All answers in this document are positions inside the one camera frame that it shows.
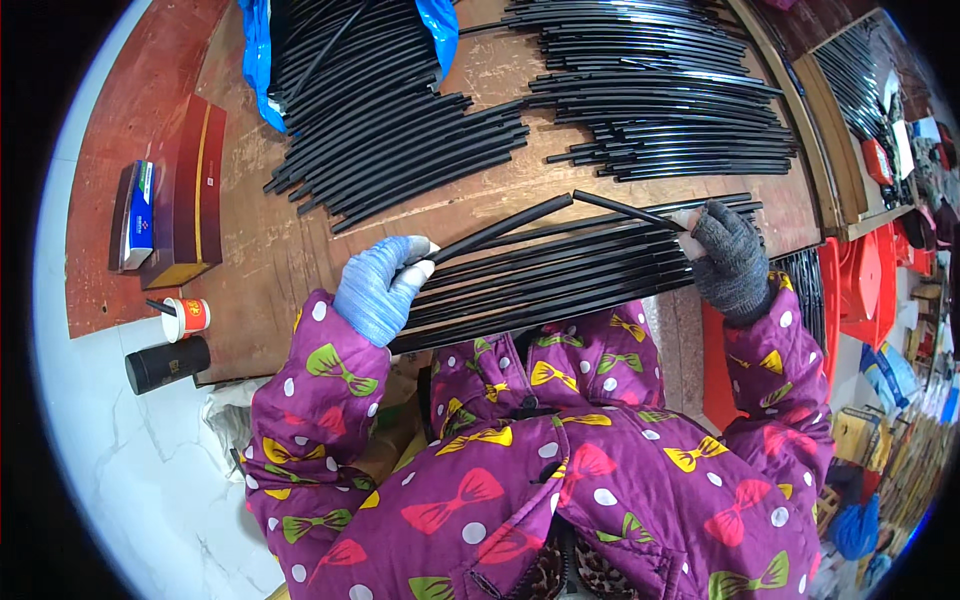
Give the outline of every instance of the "red box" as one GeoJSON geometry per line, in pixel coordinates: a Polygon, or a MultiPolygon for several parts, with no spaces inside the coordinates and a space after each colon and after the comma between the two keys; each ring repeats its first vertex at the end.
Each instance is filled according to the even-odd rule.
{"type": "Polygon", "coordinates": [[[191,94],[164,125],[154,173],[154,251],[144,290],[183,285],[223,262],[220,161],[227,112],[191,94]]]}

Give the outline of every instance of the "blue glove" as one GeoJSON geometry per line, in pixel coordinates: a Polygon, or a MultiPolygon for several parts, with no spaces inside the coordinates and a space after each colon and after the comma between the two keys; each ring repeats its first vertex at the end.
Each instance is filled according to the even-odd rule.
{"type": "Polygon", "coordinates": [[[388,237],[352,256],[344,267],[333,308],[357,333],[383,348],[410,315],[410,303],[433,275],[432,260],[415,262],[439,247],[422,235],[388,237]]]}

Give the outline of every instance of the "hand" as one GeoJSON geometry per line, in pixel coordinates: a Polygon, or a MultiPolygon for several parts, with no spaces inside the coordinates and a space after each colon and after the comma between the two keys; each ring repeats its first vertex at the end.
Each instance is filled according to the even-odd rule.
{"type": "Polygon", "coordinates": [[[742,328],[767,314],[774,290],[767,273],[770,262],[760,238],[740,215],[716,201],[708,201],[699,215],[677,215],[690,233],[680,234],[680,245],[693,262],[693,281],[711,306],[732,327],[742,328]]]}
{"type": "Polygon", "coordinates": [[[422,235],[410,235],[388,237],[352,256],[340,278],[334,310],[374,346],[385,347],[406,325],[410,303],[435,267],[432,260],[406,269],[404,265],[438,249],[422,235]]]}

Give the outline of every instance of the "blue plastic bag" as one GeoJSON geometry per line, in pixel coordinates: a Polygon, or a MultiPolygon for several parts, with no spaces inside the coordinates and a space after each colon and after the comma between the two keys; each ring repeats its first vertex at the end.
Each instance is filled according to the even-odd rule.
{"type": "MultiPolygon", "coordinates": [[[[243,53],[243,77],[256,93],[256,107],[267,123],[286,132],[279,105],[267,97],[270,86],[272,48],[270,45],[270,0],[237,0],[243,11],[243,33],[247,45],[243,53]]],[[[457,53],[460,27],[450,0],[417,0],[423,25],[433,36],[442,76],[446,77],[457,53]]]]}

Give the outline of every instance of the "paper cup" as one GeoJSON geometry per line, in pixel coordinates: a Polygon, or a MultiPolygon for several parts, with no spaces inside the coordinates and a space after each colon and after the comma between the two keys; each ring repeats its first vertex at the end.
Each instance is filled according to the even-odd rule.
{"type": "Polygon", "coordinates": [[[167,342],[171,344],[210,326],[210,307],[206,304],[206,300],[165,298],[163,303],[173,306],[177,311],[176,317],[166,313],[160,315],[163,333],[167,336],[167,342]]]}

